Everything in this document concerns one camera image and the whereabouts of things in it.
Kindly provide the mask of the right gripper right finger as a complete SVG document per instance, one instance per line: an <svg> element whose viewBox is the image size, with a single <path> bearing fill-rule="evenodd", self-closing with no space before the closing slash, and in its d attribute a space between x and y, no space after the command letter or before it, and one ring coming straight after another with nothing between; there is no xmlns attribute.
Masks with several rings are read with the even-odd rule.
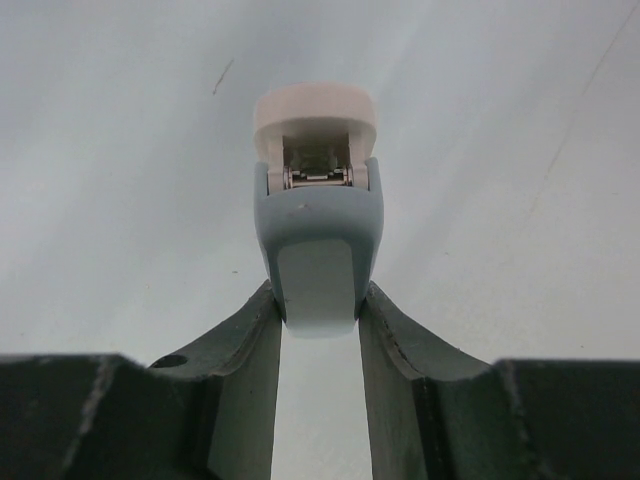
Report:
<svg viewBox="0 0 640 480"><path fill-rule="evenodd" d="M635 361L476 359L371 285L359 320L377 479L635 479Z"/></svg>

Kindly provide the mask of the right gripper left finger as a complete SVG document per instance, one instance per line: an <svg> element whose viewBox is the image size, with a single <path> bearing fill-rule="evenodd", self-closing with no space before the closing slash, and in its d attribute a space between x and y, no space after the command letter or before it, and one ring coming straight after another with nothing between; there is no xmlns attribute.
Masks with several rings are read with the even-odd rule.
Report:
<svg viewBox="0 0 640 480"><path fill-rule="evenodd" d="M119 354L1 359L5 479L267 479L281 319L269 284L142 366Z"/></svg>

